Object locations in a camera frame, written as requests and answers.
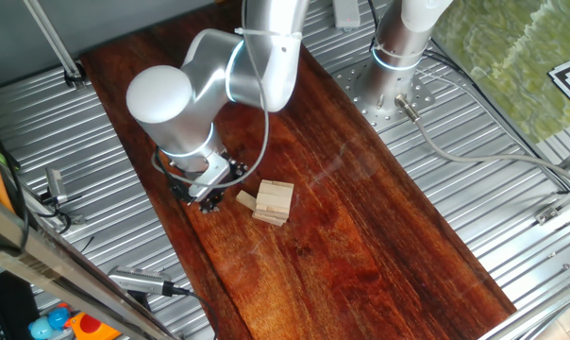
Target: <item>metal grating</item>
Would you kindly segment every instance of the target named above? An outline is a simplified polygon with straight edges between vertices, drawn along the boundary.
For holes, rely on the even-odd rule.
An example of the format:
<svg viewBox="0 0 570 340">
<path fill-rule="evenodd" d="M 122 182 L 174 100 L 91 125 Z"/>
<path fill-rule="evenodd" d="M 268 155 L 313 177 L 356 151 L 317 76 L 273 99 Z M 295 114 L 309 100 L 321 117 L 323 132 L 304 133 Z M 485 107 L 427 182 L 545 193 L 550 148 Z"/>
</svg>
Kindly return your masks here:
<svg viewBox="0 0 570 340">
<path fill-rule="evenodd" d="M 386 2 L 376 0 L 377 10 L 383 11 Z M 361 27 L 343 33 L 334 27 L 331 4 L 311 2 L 304 44 L 336 75 L 368 58 L 374 25 L 366 1 L 359 0 Z M 429 60 L 420 67 L 452 76 Z M 514 132 L 500 126 L 503 119 L 452 85 L 423 80 L 436 98 L 436 107 L 423 112 L 423 119 L 444 149 L 460 155 L 525 152 Z M 518 308 L 570 277 L 570 211 L 545 226 L 533 217 L 558 198 L 558 187 L 541 169 L 514 161 L 442 160 L 406 120 L 378 132 Z M 83 195 L 65 210 L 83 213 L 87 224 L 65 237 L 80 249 L 94 237 L 84 254 L 101 269 L 121 264 L 165 270 L 176 284 L 189 285 L 92 87 L 76 93 L 64 86 L 62 71 L 54 70 L 0 89 L 0 136 L 35 191 L 44 190 L 43 168 L 53 166 L 63 172 L 71 194 Z M 56 303 L 39 290 L 36 300 L 41 308 Z M 171 330 L 183 330 L 190 339 L 212 337 L 196 300 L 156 297 L 150 304 Z"/>
<path fill-rule="evenodd" d="M 58 69 L 0 89 L 0 138 L 35 192 L 45 191 L 50 166 L 60 169 L 70 195 L 82 195 L 61 209 L 84 214 L 86 224 L 64 237 L 77 249 L 90 242 L 84 255 L 104 272 L 118 264 L 164 270 L 191 288 L 92 85 L 76 92 Z M 34 294 L 41 310 L 58 302 L 40 289 Z M 213 336 L 194 298 L 151 297 L 149 304 L 171 331 Z"/>
<path fill-rule="evenodd" d="M 382 12 L 387 3 L 376 0 L 377 11 Z M 352 65 L 362 69 L 363 61 L 370 57 L 373 18 L 366 0 L 359 0 L 359 9 L 360 28 L 344 33 L 334 27 L 331 1 L 310 4 L 304 44 L 336 79 L 341 70 Z M 430 59 L 422 60 L 419 67 L 461 80 Z M 422 112 L 424 125 L 444 150 L 466 156 L 527 153 L 505 119 L 492 113 L 495 110 L 477 93 L 472 91 L 489 112 L 457 87 L 419 76 L 436 98 L 434 108 Z M 367 116 L 381 140 L 517 308 L 570 278 L 570 211 L 544 226 L 534 218 L 559 198 L 560 188 L 541 168 L 519 161 L 444 160 L 425 144 L 408 119 L 392 118 L 375 122 L 377 118 Z M 556 151 L 564 157 L 570 153 Z"/>
</svg>

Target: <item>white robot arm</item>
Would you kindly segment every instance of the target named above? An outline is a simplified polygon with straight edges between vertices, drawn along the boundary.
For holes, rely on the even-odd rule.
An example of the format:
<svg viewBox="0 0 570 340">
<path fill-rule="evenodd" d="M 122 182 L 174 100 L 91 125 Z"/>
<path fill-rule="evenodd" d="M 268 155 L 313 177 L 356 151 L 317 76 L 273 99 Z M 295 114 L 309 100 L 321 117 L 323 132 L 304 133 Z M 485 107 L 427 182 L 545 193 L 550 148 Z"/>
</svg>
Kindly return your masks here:
<svg viewBox="0 0 570 340">
<path fill-rule="evenodd" d="M 428 39 L 433 23 L 451 1 L 393 0 L 396 13 L 386 19 L 400 22 L 402 17 L 409 32 L 429 26 L 427 35 L 425 30 L 420 34 Z M 213 208 L 213 204 L 204 205 L 213 193 L 208 185 L 240 176 L 233 174 L 237 163 L 226 153 L 212 122 L 229 101 L 270 112 L 285 107 L 295 86 L 310 0 L 247 3 L 245 41 L 240 35 L 204 30 L 193 40 L 180 69 L 151 67 L 132 80 L 126 96 L 132 116 L 173 165 L 199 184 L 189 188 L 187 200 L 201 202 L 207 211 Z M 265 103 L 261 103 L 260 85 L 245 48 L 254 56 Z"/>
</svg>

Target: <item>white cable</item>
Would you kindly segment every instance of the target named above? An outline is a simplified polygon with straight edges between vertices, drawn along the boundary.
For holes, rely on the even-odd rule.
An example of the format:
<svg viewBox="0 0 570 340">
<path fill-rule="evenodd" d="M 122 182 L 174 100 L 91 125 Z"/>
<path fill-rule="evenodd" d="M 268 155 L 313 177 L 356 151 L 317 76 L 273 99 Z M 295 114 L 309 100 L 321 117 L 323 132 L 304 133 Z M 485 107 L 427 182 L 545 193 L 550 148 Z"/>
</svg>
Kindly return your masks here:
<svg viewBox="0 0 570 340">
<path fill-rule="evenodd" d="M 451 81 L 451 80 L 445 78 L 445 77 L 444 77 L 445 75 L 435 76 L 435 75 L 434 75 L 434 72 L 428 74 L 428 73 L 425 72 L 425 70 L 421 70 L 421 69 L 419 69 L 419 68 L 417 68 L 417 72 L 419 72 L 420 74 L 422 74 L 422 75 L 424 75 L 424 76 L 428 76 L 428 77 L 431 77 L 431 78 L 436 79 L 436 80 L 441 80 L 441 81 L 443 81 L 443 82 L 445 82 L 445 83 L 451 84 L 451 85 L 455 86 L 456 88 L 462 90 L 463 92 L 465 92 L 465 94 L 469 95 L 472 99 L 474 99 L 474 101 L 476 102 L 476 104 L 478 104 L 478 105 L 480 106 L 480 108 L 481 108 L 483 111 L 485 111 L 491 118 L 493 118 L 493 120 L 496 122 L 497 125 L 499 125 L 500 128 L 502 128 L 503 130 L 506 130 L 506 128 L 503 127 L 503 125 L 501 124 L 501 122 L 499 122 L 499 121 L 496 119 L 496 117 L 494 117 L 494 116 L 491 114 L 491 112 L 490 112 L 489 110 L 486 110 L 486 108 L 484 107 L 484 105 L 482 105 L 482 103 L 480 103 L 480 101 L 476 98 L 476 96 L 473 95 L 471 92 L 467 91 L 466 89 L 464 89 L 460 84 L 457 84 L 456 82 Z M 510 138 L 512 138 L 514 142 L 518 143 L 518 145 L 522 145 L 522 143 L 521 143 L 520 141 L 518 141 L 518 140 L 517 140 L 514 136 L 512 136 L 511 134 L 508 134 L 508 136 L 509 136 Z M 534 156 L 534 153 L 533 153 L 532 151 L 530 151 L 530 150 L 527 149 L 527 148 L 524 148 L 524 149 L 525 149 L 525 151 L 528 152 L 530 155 Z"/>
<path fill-rule="evenodd" d="M 224 183 L 224 184 L 202 184 L 202 183 L 197 183 L 193 180 L 187 179 L 187 178 L 183 178 L 182 176 L 177 176 L 172 174 L 171 172 L 169 173 L 169 175 L 172 175 L 173 178 L 178 179 L 182 182 L 185 182 L 187 184 L 191 184 L 191 185 L 196 185 L 202 188 L 210 188 L 210 189 L 225 189 L 225 188 L 229 188 L 235 184 L 239 184 L 242 181 L 244 181 L 245 179 L 247 179 L 260 165 L 260 163 L 262 162 L 262 159 L 264 158 L 264 154 L 266 153 L 266 148 L 268 147 L 268 137 L 270 134 L 270 117 L 268 115 L 268 109 L 266 109 L 266 106 L 264 105 L 264 103 L 266 103 L 266 94 L 264 92 L 264 85 L 262 84 L 262 79 L 260 77 L 260 72 L 258 71 L 258 65 L 256 64 L 256 61 L 254 60 L 254 56 L 251 53 L 251 48 L 249 47 L 249 43 L 247 43 L 247 33 L 248 31 L 245 29 L 245 9 L 247 8 L 247 1 L 243 0 L 243 7 L 241 10 L 241 23 L 242 23 L 242 30 L 241 32 L 243 33 L 243 44 L 245 45 L 245 49 L 247 50 L 247 55 L 249 56 L 249 60 L 251 61 L 251 66 L 254 69 L 254 74 L 256 75 L 256 80 L 258 81 L 258 85 L 260 86 L 260 105 L 262 106 L 262 109 L 264 110 L 264 139 L 262 141 L 262 148 L 260 149 L 260 154 L 258 155 L 258 159 L 256 160 L 256 162 L 254 163 L 254 165 L 252 165 L 249 170 L 247 170 L 247 172 L 233 180 L 230 181 L 228 183 Z M 151 160 L 151 162 L 153 163 L 153 166 L 158 169 L 160 172 L 163 172 L 163 170 L 161 170 L 159 168 L 159 166 L 157 165 L 157 163 L 155 162 L 155 157 L 153 157 L 153 159 Z"/>
<path fill-rule="evenodd" d="M 495 161 L 501 161 L 501 160 L 514 160 L 514 161 L 531 162 L 531 163 L 549 168 L 549 169 L 555 171 L 556 173 L 566 177 L 567 179 L 570 179 L 570 173 L 568 173 L 566 170 L 560 168 L 558 165 L 554 165 L 550 162 L 543 161 L 543 160 L 540 160 L 538 158 L 531 157 L 531 156 L 525 156 L 525 155 L 493 155 L 493 156 L 485 156 L 485 157 L 453 156 L 449 153 L 446 153 L 446 151 L 442 150 L 439 146 L 437 146 L 434 143 L 434 141 L 432 141 L 432 139 L 428 136 L 428 133 L 426 132 L 426 128 L 421 123 L 421 120 L 418 120 L 417 122 L 415 122 L 415 125 L 417 126 L 417 128 L 419 128 L 419 131 L 421 132 L 421 134 L 426 139 L 426 142 L 434 149 L 434 151 L 436 151 L 437 154 L 439 154 L 440 156 L 442 156 L 448 160 L 451 160 L 453 162 L 495 162 Z"/>
<path fill-rule="evenodd" d="M 424 76 L 428 76 L 428 77 L 432 77 L 434 79 L 437 80 L 441 80 L 443 82 L 449 83 L 455 87 L 457 87 L 458 89 L 462 90 L 463 92 L 465 92 L 466 94 L 468 94 L 470 97 L 472 97 L 472 99 L 474 99 L 476 101 L 476 103 L 478 103 L 478 105 L 480 105 L 480 107 L 487 113 L 489 113 L 488 110 L 486 110 L 486 108 L 482 105 L 482 103 L 480 103 L 478 101 L 478 99 L 469 91 L 465 90 L 461 85 L 455 83 L 454 81 L 448 80 L 446 78 L 444 78 L 443 76 L 435 76 L 433 74 L 428 74 L 420 69 L 417 69 L 417 72 L 423 74 Z M 552 164 L 548 161 L 544 161 L 541 160 L 539 158 L 533 157 L 533 156 L 524 156 L 524 155 L 493 155 L 493 156 L 486 156 L 486 157 L 473 157 L 473 158 L 468 158 L 468 157 L 458 157 L 458 156 L 453 156 L 450 155 L 448 153 L 446 153 L 444 150 L 442 150 L 440 147 L 438 147 L 432 140 L 431 138 L 429 138 L 428 133 L 426 132 L 423 124 L 418 121 L 415 124 L 419 130 L 421 131 L 422 135 L 424 136 L 424 138 L 426 139 L 427 143 L 430 144 L 432 146 L 432 148 L 434 149 L 434 151 L 436 151 L 436 153 L 438 153 L 439 155 L 441 155 L 442 157 L 449 159 L 453 162 L 493 162 L 493 161 L 498 161 L 498 160 L 516 160 L 516 161 L 523 161 L 523 162 L 532 162 L 534 164 L 538 164 L 541 166 L 544 166 L 548 169 L 550 169 L 551 171 L 554 172 L 554 174 L 566 177 L 567 179 L 570 179 L 570 173 L 564 169 L 562 169 L 561 167 L 559 167 L 558 165 Z"/>
<path fill-rule="evenodd" d="M 239 35 L 261 35 L 261 36 L 268 36 L 268 37 L 283 37 L 283 38 L 292 38 L 292 39 L 296 39 L 298 41 L 301 41 L 303 36 L 302 36 L 302 32 L 294 32 L 292 34 L 285 34 L 285 33 L 279 33 L 279 32 L 271 32 L 271 31 L 260 31 L 257 29 L 246 29 L 244 27 L 241 28 L 235 28 L 235 33 L 239 34 Z"/>
</svg>

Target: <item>wood grain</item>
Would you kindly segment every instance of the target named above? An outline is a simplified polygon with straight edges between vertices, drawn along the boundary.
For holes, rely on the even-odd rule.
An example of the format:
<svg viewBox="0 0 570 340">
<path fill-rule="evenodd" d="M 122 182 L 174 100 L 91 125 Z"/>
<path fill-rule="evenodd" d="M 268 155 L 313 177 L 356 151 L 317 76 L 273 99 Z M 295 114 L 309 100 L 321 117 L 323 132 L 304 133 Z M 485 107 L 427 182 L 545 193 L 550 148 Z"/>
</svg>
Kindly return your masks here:
<svg viewBox="0 0 570 340">
<path fill-rule="evenodd" d="M 180 66 L 204 28 L 240 10 L 212 5 L 81 57 L 196 292 L 214 305 L 221 339 L 476 339 L 515 310 L 332 78 L 303 49 L 287 108 L 270 117 L 258 171 L 221 211 L 180 207 L 150 164 L 154 144 L 130 117 L 132 78 Z M 260 110 L 228 104 L 215 125 L 251 164 Z M 293 183 L 288 223 L 251 217 L 235 196 L 261 179 Z"/>
</svg>

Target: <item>stacked wooden blocks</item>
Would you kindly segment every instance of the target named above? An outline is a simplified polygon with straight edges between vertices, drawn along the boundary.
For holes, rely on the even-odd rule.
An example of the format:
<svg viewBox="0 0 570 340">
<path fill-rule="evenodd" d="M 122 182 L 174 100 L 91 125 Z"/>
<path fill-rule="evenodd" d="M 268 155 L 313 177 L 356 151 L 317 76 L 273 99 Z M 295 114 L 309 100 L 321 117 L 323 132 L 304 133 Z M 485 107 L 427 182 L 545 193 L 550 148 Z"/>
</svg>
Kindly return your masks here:
<svg viewBox="0 0 570 340">
<path fill-rule="evenodd" d="M 282 226 L 289 218 L 293 198 L 293 184 L 263 180 L 258 197 L 241 191 L 237 201 L 254 211 L 252 216 L 264 222 Z"/>
</svg>

